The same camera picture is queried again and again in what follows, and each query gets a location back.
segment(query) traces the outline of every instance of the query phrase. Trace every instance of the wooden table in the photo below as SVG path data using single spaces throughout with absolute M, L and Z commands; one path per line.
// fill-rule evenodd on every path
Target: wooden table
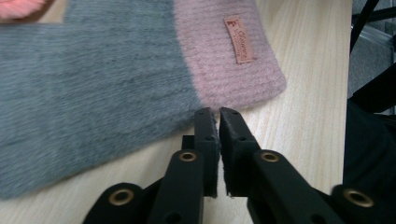
M 329 193 L 342 181 L 352 1 L 257 2 L 288 88 L 242 115 L 262 148 L 285 155 L 313 187 Z M 64 3 L 56 2 L 41 21 L 60 21 L 56 14 Z M 130 182 L 145 188 L 161 178 L 182 134 L 192 130 L 39 192 L 0 201 L 0 223 L 81 223 L 109 186 Z M 219 197 L 205 199 L 204 223 L 251 223 L 246 200 L 225 195 L 219 170 Z

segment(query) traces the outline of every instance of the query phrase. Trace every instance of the knitted textile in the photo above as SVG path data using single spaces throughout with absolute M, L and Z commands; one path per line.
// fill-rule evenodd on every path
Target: knitted textile
M 241 16 L 255 61 L 236 63 Z M 69 0 L 64 24 L 0 26 L 0 197 L 130 153 L 283 77 L 254 0 Z

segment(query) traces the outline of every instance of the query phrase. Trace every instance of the pink pom-pom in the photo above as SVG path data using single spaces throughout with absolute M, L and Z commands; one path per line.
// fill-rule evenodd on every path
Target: pink pom-pom
M 45 2 L 45 0 L 0 0 L 0 19 L 27 17 L 42 8 Z

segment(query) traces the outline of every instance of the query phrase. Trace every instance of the label tag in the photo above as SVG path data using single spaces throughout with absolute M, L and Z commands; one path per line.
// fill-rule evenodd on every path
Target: label tag
M 245 29 L 239 15 L 229 16 L 224 18 L 228 33 L 230 33 L 233 41 L 233 48 L 235 50 L 235 57 L 237 63 L 253 62 L 253 49 L 251 47 L 248 32 Z

